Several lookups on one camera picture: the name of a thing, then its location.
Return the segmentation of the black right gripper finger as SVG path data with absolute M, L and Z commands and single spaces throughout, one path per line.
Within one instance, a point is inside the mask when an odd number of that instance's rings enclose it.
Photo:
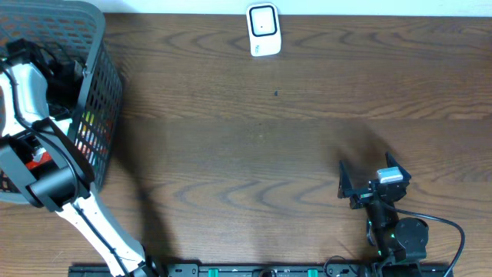
M 411 174 L 396 161 L 396 159 L 393 157 L 393 155 L 391 153 L 386 152 L 385 158 L 386 158 L 386 163 L 387 163 L 388 168 L 397 167 L 399 169 L 400 173 L 402 174 L 403 180 L 405 182 L 409 182 L 411 180 Z
M 347 169 L 342 161 L 339 161 L 339 185 L 337 197 L 339 199 L 350 198 L 352 195 L 352 184 Z

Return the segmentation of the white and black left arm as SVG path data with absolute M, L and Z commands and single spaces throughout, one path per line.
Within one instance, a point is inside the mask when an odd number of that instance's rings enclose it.
M 71 223 L 113 276 L 162 270 L 99 197 L 115 126 L 119 79 L 94 58 L 54 52 L 23 38 L 1 62 L 1 171 L 30 205 Z

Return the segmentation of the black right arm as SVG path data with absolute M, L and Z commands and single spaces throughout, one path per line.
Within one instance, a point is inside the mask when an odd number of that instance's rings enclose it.
M 422 276 L 420 260 L 427 257 L 428 224 L 415 217 L 401 219 L 394 207 L 407 194 L 411 175 L 385 154 L 387 167 L 377 170 L 377 178 L 356 189 L 344 163 L 339 163 L 337 197 L 349 199 L 351 209 L 367 213 L 367 240 L 378 250 L 379 259 L 359 265 L 358 276 Z

